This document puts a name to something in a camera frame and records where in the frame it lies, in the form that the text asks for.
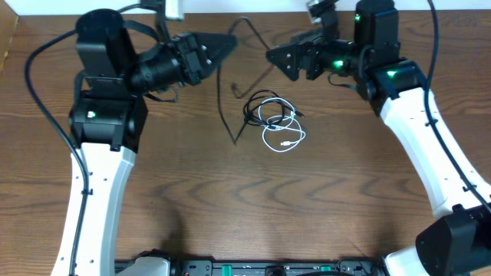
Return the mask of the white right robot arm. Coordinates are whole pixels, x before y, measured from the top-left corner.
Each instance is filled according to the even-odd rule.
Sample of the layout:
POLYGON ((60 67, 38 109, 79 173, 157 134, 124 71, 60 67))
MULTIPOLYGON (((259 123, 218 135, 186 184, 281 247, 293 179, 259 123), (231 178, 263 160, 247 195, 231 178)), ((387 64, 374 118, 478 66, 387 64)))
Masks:
POLYGON ((353 90, 394 133, 430 201, 434 223, 415 243, 390 253, 371 275, 465 275, 490 264, 490 186, 445 124, 431 73, 400 56, 399 14, 392 0, 360 0, 354 38, 339 37, 333 1, 307 4, 314 31, 269 50, 267 60, 290 80, 323 73, 354 79, 353 90))

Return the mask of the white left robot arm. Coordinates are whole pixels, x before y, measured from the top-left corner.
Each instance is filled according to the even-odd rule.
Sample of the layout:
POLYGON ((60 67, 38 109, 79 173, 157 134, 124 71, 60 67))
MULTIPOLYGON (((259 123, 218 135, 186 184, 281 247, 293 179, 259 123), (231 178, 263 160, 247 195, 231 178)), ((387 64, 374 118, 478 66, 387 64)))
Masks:
POLYGON ((124 190, 134 166, 146 99, 177 85, 196 86, 237 45, 231 34, 170 37, 112 9, 81 16, 76 48, 88 88, 69 114, 72 177, 55 275, 112 275, 124 190))

